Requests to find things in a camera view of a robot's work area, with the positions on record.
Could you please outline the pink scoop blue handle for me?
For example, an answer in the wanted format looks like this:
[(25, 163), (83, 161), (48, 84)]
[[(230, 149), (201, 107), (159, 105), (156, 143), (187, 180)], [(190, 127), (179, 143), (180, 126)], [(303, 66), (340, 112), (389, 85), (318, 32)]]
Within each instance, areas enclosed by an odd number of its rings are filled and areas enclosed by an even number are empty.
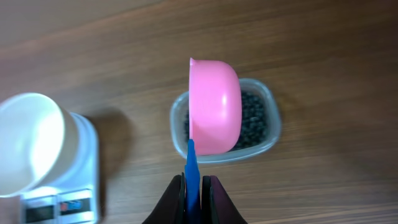
[(242, 103), (237, 74), (225, 62), (191, 58), (188, 102), (186, 221), (245, 223), (217, 176), (201, 176), (197, 161), (198, 156), (226, 153), (238, 141)]

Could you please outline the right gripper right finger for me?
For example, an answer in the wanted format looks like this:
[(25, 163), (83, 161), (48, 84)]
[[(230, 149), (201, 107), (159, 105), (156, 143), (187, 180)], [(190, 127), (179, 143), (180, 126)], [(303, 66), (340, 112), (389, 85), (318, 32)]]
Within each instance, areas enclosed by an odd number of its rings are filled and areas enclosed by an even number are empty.
[(202, 224), (248, 224), (215, 175), (202, 179)]

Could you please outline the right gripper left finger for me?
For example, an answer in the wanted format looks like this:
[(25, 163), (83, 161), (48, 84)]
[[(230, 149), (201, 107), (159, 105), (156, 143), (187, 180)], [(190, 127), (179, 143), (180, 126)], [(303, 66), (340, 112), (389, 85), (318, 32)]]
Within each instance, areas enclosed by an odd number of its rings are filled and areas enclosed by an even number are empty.
[(185, 223), (185, 174), (175, 175), (142, 224)]

